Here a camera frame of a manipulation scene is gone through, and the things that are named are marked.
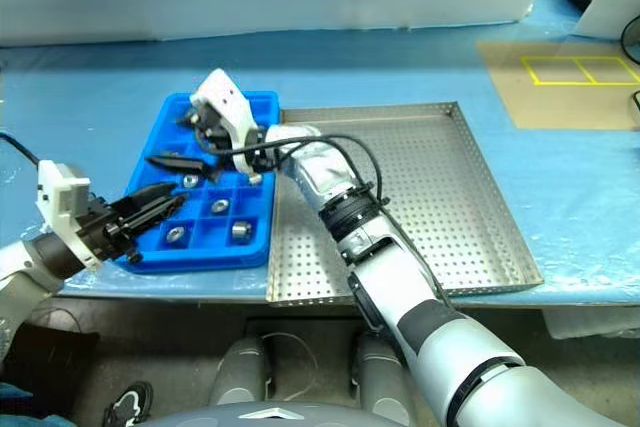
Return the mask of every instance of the floor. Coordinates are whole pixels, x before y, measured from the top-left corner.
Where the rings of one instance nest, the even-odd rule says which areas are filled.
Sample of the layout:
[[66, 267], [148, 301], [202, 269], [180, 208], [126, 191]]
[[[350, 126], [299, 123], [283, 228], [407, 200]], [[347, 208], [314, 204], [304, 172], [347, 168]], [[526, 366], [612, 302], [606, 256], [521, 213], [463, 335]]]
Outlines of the floor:
[[[154, 418], [206, 405], [221, 356], [246, 332], [300, 336], [320, 366], [315, 387], [302, 398], [356, 405], [349, 381], [350, 352], [355, 335], [365, 326], [357, 311], [348, 306], [276, 309], [265, 305], [54, 299], [46, 307], [67, 309], [84, 332], [101, 335], [82, 394], [75, 402], [72, 420], [78, 425], [100, 425], [104, 407], [138, 379], [154, 387]], [[67, 312], [42, 314], [47, 312], [41, 311], [38, 324], [76, 328]], [[639, 425], [638, 340], [593, 337], [556, 341], [549, 337], [542, 316], [535, 310], [467, 313], [584, 404], [625, 425]], [[273, 339], [276, 399], [304, 388], [314, 372], [306, 352], [290, 342]], [[437, 425], [417, 392], [414, 397], [419, 425]]]

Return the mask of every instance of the stainless steel tray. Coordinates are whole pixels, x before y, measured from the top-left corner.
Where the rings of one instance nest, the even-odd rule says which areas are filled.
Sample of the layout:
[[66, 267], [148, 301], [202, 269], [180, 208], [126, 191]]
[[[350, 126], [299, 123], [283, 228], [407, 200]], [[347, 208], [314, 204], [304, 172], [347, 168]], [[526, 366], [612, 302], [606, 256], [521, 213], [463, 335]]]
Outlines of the stainless steel tray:
[[[283, 111], [285, 123], [348, 133], [376, 153], [384, 194], [451, 294], [522, 290], [543, 282], [457, 103]], [[365, 179], [367, 157], [345, 144]], [[279, 177], [267, 300], [351, 301], [347, 266], [290, 179]]]

